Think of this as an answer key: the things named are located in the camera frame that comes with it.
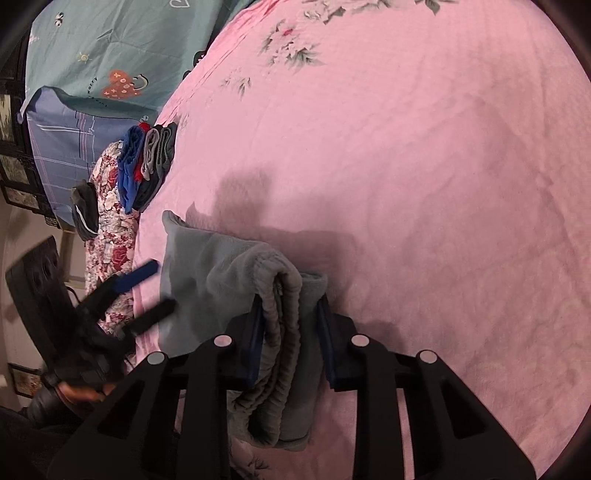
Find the person's left hand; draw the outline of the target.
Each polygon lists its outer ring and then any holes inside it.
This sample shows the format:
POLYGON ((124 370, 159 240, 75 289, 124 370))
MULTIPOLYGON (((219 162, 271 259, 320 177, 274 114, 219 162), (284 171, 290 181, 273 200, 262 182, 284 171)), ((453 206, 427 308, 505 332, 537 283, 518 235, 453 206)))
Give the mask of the person's left hand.
POLYGON ((73 407, 82 403, 102 402, 116 388, 116 384, 107 383, 98 388, 91 386, 72 386, 66 382, 61 382, 55 387, 55 391, 60 400, 73 407))

